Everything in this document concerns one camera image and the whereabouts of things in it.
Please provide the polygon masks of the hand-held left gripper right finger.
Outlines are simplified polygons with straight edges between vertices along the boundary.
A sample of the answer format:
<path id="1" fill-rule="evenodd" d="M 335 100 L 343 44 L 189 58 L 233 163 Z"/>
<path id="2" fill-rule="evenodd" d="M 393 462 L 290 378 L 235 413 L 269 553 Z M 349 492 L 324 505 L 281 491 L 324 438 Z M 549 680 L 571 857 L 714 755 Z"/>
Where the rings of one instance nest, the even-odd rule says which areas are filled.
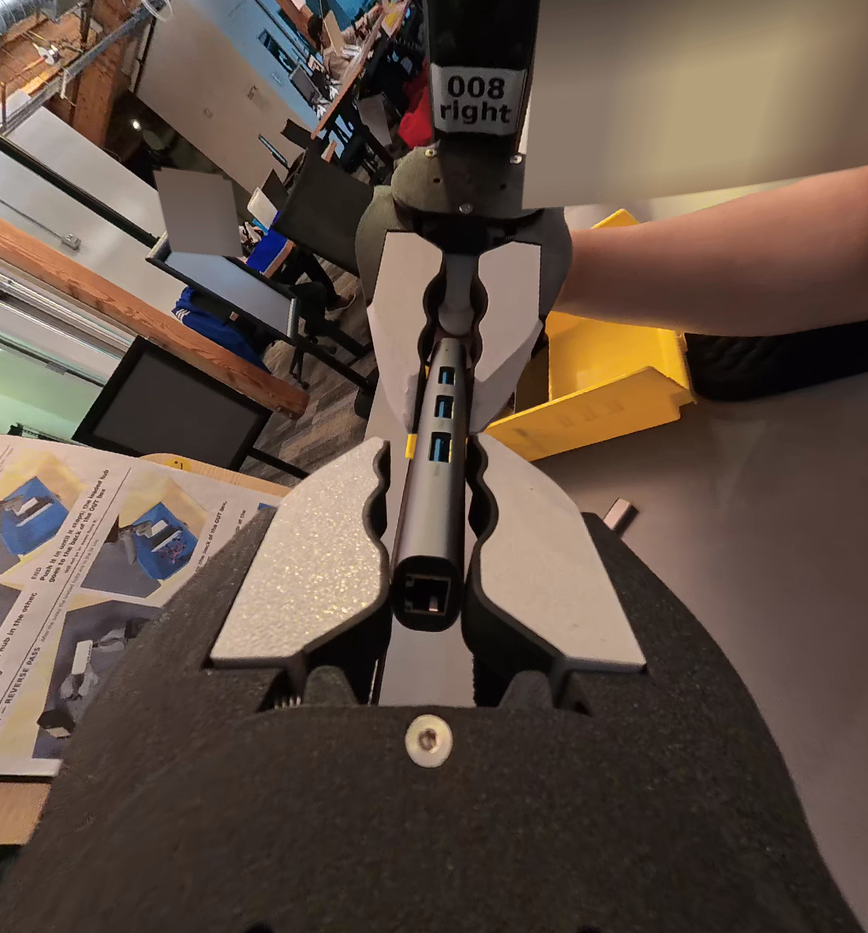
<path id="1" fill-rule="evenodd" d="M 646 659 L 579 507 L 487 434 L 468 449 L 465 642 L 491 673 L 639 673 Z"/>

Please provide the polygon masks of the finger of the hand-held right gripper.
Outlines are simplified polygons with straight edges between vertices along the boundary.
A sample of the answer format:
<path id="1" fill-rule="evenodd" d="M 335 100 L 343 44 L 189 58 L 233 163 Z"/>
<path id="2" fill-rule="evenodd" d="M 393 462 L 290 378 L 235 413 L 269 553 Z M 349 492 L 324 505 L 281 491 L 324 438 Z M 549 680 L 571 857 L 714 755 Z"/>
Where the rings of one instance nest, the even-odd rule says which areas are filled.
<path id="1" fill-rule="evenodd" d="M 469 428 L 483 432 L 512 396 L 541 330 L 541 248 L 508 242 L 481 254 L 486 312 L 478 325 L 481 353 L 473 371 Z"/>
<path id="2" fill-rule="evenodd" d="M 422 367 L 419 345 L 428 327 L 425 295 L 442 262 L 440 248 L 418 234 L 389 231 L 368 307 L 379 382 L 407 432 L 416 419 Z"/>

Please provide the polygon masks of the wooden ceiling beam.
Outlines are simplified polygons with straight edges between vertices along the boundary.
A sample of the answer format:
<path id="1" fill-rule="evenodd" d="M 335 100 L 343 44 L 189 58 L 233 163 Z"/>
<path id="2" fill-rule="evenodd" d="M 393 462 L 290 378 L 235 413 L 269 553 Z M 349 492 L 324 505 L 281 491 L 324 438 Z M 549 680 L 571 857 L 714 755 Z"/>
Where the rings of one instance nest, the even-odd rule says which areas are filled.
<path id="1" fill-rule="evenodd" d="M 170 313 L 112 284 L 0 218 L 0 260 L 129 329 L 243 396 L 298 420 L 309 395 L 187 328 Z"/>

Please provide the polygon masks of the grey usb hub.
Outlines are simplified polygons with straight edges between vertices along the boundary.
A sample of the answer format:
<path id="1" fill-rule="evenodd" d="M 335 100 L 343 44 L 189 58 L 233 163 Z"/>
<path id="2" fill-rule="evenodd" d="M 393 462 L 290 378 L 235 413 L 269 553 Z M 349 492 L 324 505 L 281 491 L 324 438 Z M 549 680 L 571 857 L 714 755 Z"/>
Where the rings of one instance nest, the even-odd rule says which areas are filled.
<path id="1" fill-rule="evenodd" d="M 391 607 L 417 632 L 444 632 L 460 611 L 468 395 L 466 348 L 444 337 L 428 367 L 393 554 Z"/>

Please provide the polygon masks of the blue striped jacket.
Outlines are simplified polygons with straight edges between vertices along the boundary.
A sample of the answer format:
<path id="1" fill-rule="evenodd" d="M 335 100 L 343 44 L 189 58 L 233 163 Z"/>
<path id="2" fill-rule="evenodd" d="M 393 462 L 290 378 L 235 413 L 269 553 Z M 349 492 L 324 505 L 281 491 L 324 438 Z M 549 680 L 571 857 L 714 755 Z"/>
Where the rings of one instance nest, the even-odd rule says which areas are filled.
<path id="1" fill-rule="evenodd" d="M 270 346 L 263 334 L 243 319 L 233 319 L 230 306 L 202 290 L 186 286 L 172 309 L 174 318 L 234 356 L 269 371 L 264 354 Z"/>

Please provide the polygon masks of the yellow plastic bin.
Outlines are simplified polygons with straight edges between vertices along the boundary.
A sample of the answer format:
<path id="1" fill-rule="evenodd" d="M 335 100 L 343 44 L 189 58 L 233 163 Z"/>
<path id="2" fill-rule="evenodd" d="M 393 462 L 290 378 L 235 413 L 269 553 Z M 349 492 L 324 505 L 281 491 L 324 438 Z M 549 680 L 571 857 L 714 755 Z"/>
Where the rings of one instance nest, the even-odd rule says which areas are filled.
<path id="1" fill-rule="evenodd" d="M 573 312 L 564 287 L 486 433 L 533 462 L 674 422 L 694 402 L 686 350 L 671 329 Z"/>

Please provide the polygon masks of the large black panel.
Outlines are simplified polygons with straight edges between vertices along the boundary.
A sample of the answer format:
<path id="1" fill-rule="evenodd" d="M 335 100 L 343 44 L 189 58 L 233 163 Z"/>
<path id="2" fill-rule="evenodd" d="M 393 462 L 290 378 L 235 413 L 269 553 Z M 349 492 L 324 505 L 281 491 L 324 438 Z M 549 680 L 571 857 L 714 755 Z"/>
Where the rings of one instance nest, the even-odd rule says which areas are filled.
<path id="1" fill-rule="evenodd" d="M 309 151 L 273 229 L 320 259 L 358 275 L 357 230 L 372 197 L 372 184 L 325 161 L 316 150 Z"/>

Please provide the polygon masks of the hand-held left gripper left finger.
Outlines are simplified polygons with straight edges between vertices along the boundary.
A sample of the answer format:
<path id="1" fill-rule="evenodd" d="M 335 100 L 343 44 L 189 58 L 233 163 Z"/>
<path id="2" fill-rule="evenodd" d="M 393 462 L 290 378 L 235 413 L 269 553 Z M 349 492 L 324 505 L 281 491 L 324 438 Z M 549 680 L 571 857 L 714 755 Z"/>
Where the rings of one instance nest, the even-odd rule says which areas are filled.
<path id="1" fill-rule="evenodd" d="M 384 611 L 390 444 L 370 437 L 281 502 L 210 653 L 218 668 L 287 667 Z"/>

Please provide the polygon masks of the black monitor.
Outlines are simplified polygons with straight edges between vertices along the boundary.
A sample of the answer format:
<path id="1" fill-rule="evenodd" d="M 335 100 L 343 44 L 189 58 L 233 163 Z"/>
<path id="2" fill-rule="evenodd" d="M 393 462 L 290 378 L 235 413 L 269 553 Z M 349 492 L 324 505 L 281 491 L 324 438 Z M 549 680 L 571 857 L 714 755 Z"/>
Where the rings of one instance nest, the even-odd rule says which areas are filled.
<path id="1" fill-rule="evenodd" d="M 238 470 L 270 415 L 263 405 L 138 337 L 73 440 L 128 456 L 171 453 Z"/>

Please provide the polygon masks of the framed screen on stand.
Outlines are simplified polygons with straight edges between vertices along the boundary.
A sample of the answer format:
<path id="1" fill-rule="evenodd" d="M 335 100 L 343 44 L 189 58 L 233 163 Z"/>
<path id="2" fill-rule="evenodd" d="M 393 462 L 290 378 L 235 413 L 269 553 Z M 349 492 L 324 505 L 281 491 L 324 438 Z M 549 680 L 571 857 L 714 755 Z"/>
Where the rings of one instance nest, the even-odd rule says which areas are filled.
<path id="1" fill-rule="evenodd" d="M 174 251 L 168 236 L 162 235 L 146 261 L 185 286 L 219 299 L 242 318 L 258 322 L 277 340 L 290 346 L 300 343 L 297 297 L 241 259 Z"/>

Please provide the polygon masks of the person's right forearm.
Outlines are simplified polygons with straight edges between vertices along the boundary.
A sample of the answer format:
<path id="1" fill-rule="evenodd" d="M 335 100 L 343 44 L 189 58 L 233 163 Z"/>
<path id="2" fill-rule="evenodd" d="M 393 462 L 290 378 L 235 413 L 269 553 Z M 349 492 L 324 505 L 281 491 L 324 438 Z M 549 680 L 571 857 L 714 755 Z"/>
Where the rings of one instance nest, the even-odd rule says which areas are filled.
<path id="1" fill-rule="evenodd" d="M 868 321 L 868 166 L 571 240 L 573 316 L 735 337 Z"/>

